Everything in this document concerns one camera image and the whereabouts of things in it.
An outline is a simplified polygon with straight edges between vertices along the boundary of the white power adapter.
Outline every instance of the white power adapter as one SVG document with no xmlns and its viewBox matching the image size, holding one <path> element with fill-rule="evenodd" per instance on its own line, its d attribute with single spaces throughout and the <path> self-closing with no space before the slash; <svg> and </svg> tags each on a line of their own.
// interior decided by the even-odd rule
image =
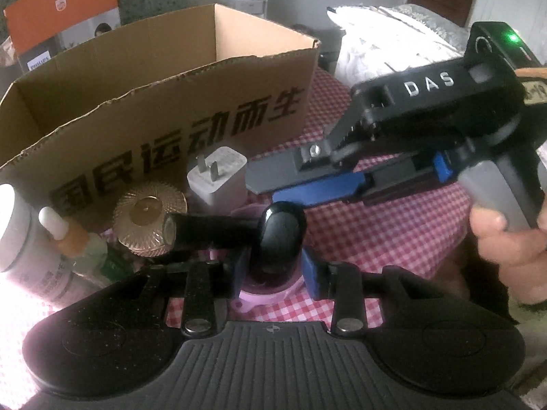
<svg viewBox="0 0 547 410">
<path fill-rule="evenodd" d="M 188 185 L 209 214 L 229 214 L 247 200 L 247 158 L 228 146 L 208 157 L 198 156 L 198 165 L 188 172 Z"/>
</svg>

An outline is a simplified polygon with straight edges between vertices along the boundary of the table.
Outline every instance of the table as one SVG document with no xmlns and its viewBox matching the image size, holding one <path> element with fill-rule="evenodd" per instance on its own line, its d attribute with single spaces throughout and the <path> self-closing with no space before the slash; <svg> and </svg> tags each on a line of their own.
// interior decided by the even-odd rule
<svg viewBox="0 0 547 410">
<path fill-rule="evenodd" d="M 302 135 L 271 152 L 319 139 L 325 125 L 335 122 L 349 103 L 348 88 L 317 70 L 309 113 Z M 381 161 L 361 162 L 359 168 Z M 249 203 L 267 203 L 267 196 L 250 194 Z M 362 271 L 378 273 L 396 264 L 431 278 L 439 263 L 467 232 L 470 201 L 458 184 L 443 189 L 366 207 L 336 202 L 307 211 L 308 236 L 326 259 L 346 261 Z M 173 299 L 167 323 L 180 326 L 182 300 Z M 381 324 L 378 303 L 366 301 L 369 326 Z M 26 371 L 21 344 L 32 326 L 55 310 L 9 284 L 0 284 L 0 404 L 15 410 L 36 388 Z M 261 305 L 234 319 L 261 321 L 322 320 L 330 325 L 332 301 L 314 302 L 305 288 L 282 303 Z"/>
</svg>

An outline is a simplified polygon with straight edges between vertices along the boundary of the white cap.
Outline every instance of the white cap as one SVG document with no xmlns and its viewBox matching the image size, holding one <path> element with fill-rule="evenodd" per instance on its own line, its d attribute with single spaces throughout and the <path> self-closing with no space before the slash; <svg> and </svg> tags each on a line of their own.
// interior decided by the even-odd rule
<svg viewBox="0 0 547 410">
<path fill-rule="evenodd" d="M 56 241 L 62 241 L 68 234 L 69 224 L 53 208 L 45 206 L 38 214 L 38 220 Z"/>
<path fill-rule="evenodd" d="M 0 271 L 15 262 L 31 225 L 31 208 L 12 185 L 0 185 Z"/>
</svg>

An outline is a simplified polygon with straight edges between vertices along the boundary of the metal rivet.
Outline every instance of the metal rivet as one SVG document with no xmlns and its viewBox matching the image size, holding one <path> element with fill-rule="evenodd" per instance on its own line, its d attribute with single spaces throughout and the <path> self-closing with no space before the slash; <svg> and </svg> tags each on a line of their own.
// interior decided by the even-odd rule
<svg viewBox="0 0 547 410">
<path fill-rule="evenodd" d="M 184 328 L 190 334 L 204 333 L 211 329 L 211 323 L 207 319 L 190 319 L 184 324 Z"/>
<path fill-rule="evenodd" d="M 336 328 L 344 333 L 359 331 L 363 326 L 363 323 L 359 319 L 353 317 L 344 317 L 336 323 Z"/>
<path fill-rule="evenodd" d="M 321 148 L 319 147 L 319 145 L 311 145 L 310 156 L 317 157 L 319 154 L 321 154 Z"/>
</svg>

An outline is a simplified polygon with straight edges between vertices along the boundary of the finger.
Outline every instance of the finger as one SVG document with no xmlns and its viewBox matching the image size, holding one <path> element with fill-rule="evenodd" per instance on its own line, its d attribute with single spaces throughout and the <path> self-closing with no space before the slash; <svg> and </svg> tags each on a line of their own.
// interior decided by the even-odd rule
<svg viewBox="0 0 547 410">
<path fill-rule="evenodd" d="M 520 68 L 520 69 L 515 69 L 515 74 L 518 77 L 547 78 L 547 69 L 546 68 Z"/>
<path fill-rule="evenodd" d="M 503 214 L 478 205 L 471 208 L 469 223 L 473 234 L 478 238 L 498 234 L 507 227 L 507 220 Z"/>
<path fill-rule="evenodd" d="M 536 259 L 547 248 L 547 234 L 540 230 L 499 233 L 479 239 L 483 259 L 500 265 L 519 265 Z"/>
<path fill-rule="evenodd" d="M 523 265 L 502 265 L 499 279 L 519 302 L 538 303 L 547 300 L 547 253 Z"/>
</svg>

